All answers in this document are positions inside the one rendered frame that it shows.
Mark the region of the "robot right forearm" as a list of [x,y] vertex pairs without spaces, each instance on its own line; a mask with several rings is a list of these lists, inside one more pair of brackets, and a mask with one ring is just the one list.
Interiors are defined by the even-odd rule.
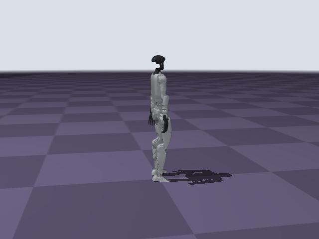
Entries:
[[168,115],[168,101],[169,101],[169,96],[165,95],[163,98],[163,103],[162,105],[162,116],[166,115],[166,119],[169,117]]

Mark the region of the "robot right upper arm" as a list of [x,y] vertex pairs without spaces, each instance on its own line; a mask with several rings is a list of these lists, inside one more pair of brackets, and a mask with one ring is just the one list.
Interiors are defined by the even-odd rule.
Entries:
[[160,87],[160,96],[161,99],[163,101],[164,96],[166,95],[166,76],[160,75],[158,76],[158,83],[159,83],[159,87]]

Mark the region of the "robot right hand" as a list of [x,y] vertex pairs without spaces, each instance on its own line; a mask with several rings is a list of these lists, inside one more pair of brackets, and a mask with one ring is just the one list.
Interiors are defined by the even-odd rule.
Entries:
[[163,120],[164,120],[164,129],[161,131],[161,133],[165,133],[168,128],[168,118],[166,119],[166,115],[163,115]]

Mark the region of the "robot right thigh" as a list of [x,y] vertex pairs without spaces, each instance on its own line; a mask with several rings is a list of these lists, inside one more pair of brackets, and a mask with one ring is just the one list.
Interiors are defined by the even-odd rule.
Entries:
[[[160,116],[159,116],[159,124],[164,125],[164,120],[162,118],[162,114],[160,114]],[[161,131],[163,131],[163,129],[164,129],[164,126],[162,127]],[[162,133],[163,143],[159,144],[157,146],[157,151],[158,151],[159,146],[164,146],[165,151],[167,150],[169,143],[170,143],[170,139],[171,139],[171,132],[172,132],[171,120],[170,120],[170,117],[168,117],[168,128],[167,128],[167,131],[165,133]]]

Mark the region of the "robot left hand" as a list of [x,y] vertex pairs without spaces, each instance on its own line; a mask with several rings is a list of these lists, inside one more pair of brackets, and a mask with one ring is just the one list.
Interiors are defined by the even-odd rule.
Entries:
[[151,109],[150,109],[150,116],[149,116],[149,122],[148,122],[148,124],[150,123],[150,125],[151,125],[151,122],[152,122],[152,126],[153,126],[153,121],[154,121],[154,125],[155,125],[155,120],[153,120],[153,118],[152,118],[152,112],[151,112]]

